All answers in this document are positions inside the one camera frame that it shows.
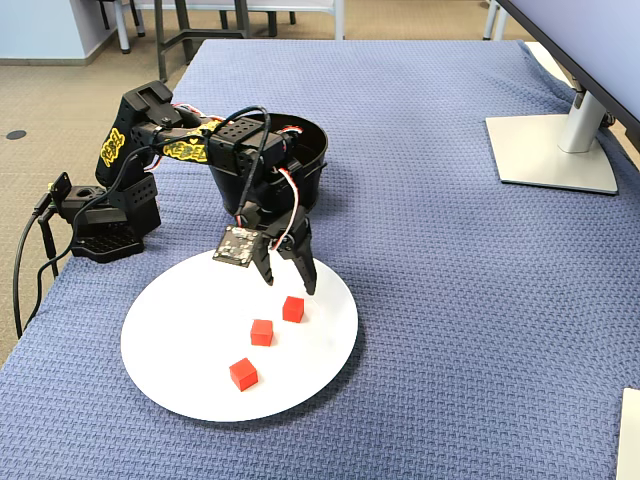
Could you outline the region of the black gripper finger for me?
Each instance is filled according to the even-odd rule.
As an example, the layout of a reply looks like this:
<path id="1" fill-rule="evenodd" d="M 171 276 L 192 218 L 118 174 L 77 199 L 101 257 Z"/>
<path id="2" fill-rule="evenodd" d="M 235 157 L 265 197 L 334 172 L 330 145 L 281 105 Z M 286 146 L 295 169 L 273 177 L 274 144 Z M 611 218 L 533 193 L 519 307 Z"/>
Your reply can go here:
<path id="1" fill-rule="evenodd" d="M 303 221 L 288 233 L 277 252 L 285 260 L 292 260 L 304 283 L 308 295 L 313 295 L 317 285 L 317 271 L 311 249 L 311 226 L 309 221 Z"/>
<path id="2" fill-rule="evenodd" d="M 274 279 L 271 270 L 268 238 L 259 237 L 255 241 L 252 261 L 256 265 L 265 283 L 269 286 L 272 286 Z"/>

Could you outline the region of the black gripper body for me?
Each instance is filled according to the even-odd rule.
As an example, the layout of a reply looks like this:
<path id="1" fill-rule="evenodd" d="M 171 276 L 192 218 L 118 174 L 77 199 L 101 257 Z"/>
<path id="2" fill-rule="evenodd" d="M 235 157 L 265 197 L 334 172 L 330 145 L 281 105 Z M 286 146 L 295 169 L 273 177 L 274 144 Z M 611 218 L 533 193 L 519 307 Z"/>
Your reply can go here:
<path id="1" fill-rule="evenodd" d="M 261 231 L 278 251 L 294 251 L 311 239 L 311 224 L 303 206 L 276 213 L 248 202 L 239 220 L 242 227 Z"/>

